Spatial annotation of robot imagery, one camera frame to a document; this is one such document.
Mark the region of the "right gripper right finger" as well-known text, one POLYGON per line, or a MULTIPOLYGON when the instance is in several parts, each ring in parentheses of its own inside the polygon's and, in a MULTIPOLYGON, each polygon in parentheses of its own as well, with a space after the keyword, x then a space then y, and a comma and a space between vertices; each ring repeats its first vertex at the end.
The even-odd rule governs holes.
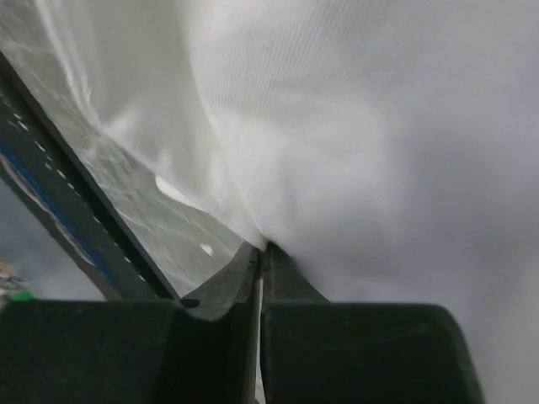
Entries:
POLYGON ((274 244, 263 255, 268 403, 481 403, 462 330, 437 305, 333 303, 274 244))

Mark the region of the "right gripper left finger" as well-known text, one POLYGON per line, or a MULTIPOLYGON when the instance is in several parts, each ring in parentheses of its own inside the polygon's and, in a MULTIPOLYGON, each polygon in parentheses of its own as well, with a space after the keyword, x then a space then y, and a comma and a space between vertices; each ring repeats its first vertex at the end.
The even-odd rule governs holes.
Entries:
POLYGON ((180 300, 10 300, 4 403, 252 403, 259 251, 180 300))

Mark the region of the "white t-shirt flower print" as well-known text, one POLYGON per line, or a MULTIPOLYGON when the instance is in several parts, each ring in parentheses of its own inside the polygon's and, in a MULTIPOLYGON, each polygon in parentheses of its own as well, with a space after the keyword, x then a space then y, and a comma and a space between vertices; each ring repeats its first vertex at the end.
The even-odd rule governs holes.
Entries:
POLYGON ((535 1, 39 1, 78 110, 335 300, 429 302, 538 400, 535 1))

